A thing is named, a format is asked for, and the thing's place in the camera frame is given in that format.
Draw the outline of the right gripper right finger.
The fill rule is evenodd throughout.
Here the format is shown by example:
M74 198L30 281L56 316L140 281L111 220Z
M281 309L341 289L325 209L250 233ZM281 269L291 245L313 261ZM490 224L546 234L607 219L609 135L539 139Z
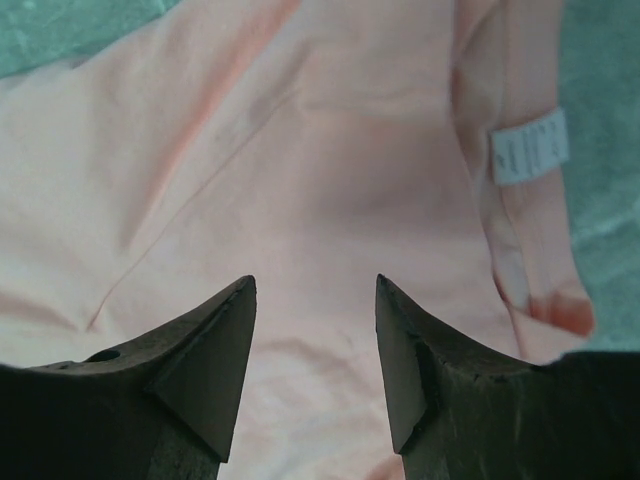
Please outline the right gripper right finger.
M639 356L530 364L471 339L379 277L376 334L408 479L635 479Z

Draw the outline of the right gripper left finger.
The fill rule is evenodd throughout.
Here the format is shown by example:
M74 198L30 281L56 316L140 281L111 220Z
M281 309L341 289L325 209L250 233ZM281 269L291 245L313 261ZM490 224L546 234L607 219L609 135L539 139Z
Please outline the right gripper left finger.
M214 479L230 454L256 318L245 276L81 362L1 369L5 479Z

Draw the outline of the salmon orange t shirt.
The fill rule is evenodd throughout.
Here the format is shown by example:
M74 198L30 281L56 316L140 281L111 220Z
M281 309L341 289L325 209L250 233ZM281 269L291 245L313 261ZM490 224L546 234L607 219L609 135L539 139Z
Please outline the salmon orange t shirt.
M503 353L591 333L560 164L560 1L183 1L1 83L1 359L81 360L240 276L258 319L226 479L397 479L378 275Z

